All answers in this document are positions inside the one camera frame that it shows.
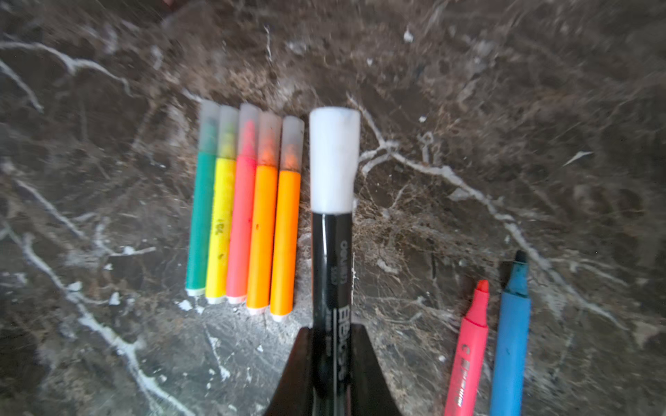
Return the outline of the red-pink marker pen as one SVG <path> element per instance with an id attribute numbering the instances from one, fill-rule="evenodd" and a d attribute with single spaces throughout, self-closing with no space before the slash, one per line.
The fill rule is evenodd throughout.
<path id="1" fill-rule="evenodd" d="M 487 306 L 490 285 L 478 282 L 473 300 L 461 321 L 444 415 L 473 415 L 483 368 L 489 327 Z"/>

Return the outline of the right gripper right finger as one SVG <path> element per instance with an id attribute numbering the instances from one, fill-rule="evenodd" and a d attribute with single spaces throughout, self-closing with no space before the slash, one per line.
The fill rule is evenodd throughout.
<path id="1" fill-rule="evenodd" d="M 361 324 L 351 325 L 350 352 L 351 415 L 401 416 L 383 376 L 368 332 Z"/>

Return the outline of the black white-capped marker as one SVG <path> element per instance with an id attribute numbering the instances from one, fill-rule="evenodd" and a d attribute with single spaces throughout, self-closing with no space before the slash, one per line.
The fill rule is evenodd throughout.
<path id="1" fill-rule="evenodd" d="M 352 212 L 360 114 L 346 107 L 310 113 L 310 210 L 315 415 L 349 410 Z"/>

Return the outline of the blue marker pen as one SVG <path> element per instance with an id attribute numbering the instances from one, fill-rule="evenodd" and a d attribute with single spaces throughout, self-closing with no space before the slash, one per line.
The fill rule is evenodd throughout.
<path id="1" fill-rule="evenodd" d="M 521 413 L 532 301 L 527 253 L 517 251 L 501 294 L 489 414 Z"/>

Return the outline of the orange marker pen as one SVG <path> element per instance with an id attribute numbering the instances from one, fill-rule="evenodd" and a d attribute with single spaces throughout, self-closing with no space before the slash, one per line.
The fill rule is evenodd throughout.
<path id="1" fill-rule="evenodd" d="M 276 114 L 260 114 L 246 299 L 251 315 L 263 313 L 270 300 L 281 126 L 282 119 Z"/>
<path id="2" fill-rule="evenodd" d="M 272 257 L 270 313 L 276 322 L 284 321 L 293 311 L 304 138 L 305 123 L 286 116 L 282 126 Z"/>

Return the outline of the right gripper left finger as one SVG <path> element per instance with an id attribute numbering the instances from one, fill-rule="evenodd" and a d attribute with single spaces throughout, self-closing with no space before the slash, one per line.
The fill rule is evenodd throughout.
<path id="1" fill-rule="evenodd" d="M 265 416 L 312 415 L 312 364 L 312 330 L 303 327 L 298 331 L 279 384 L 265 410 Z"/>

